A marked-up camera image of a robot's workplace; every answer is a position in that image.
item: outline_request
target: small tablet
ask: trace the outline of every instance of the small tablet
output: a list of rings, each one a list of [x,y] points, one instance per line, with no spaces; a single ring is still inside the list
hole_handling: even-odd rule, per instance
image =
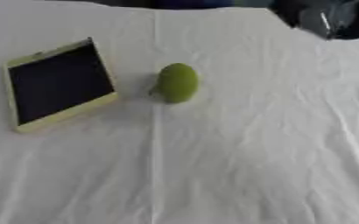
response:
[[[108,69],[89,38],[5,65],[5,83],[18,132],[31,132],[114,101]]]

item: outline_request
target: black screen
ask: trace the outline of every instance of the black screen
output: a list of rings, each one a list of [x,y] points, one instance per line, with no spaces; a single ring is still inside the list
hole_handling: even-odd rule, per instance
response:
[[[10,69],[19,124],[114,92],[93,44]]]

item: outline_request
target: white sheet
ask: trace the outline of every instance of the white sheet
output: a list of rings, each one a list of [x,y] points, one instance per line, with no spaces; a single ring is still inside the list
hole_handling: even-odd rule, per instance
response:
[[[0,69],[0,224],[359,223],[359,40],[267,10],[0,2],[0,66],[89,36],[122,94],[92,114],[13,133]],[[200,92],[149,100],[172,62]]]

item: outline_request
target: white cloth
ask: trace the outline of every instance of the white cloth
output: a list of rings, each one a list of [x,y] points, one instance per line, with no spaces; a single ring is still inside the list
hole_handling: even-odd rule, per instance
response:
[[[16,134],[0,69],[0,224],[359,223],[359,40],[267,10],[0,2],[0,67],[86,37],[122,96],[94,113]],[[149,100],[173,62],[200,92]]]

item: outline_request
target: green ball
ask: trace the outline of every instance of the green ball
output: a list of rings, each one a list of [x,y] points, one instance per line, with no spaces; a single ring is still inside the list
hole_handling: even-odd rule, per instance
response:
[[[172,64],[159,74],[158,83],[152,90],[160,94],[165,102],[180,103],[189,101],[199,88],[197,73],[188,65]]]

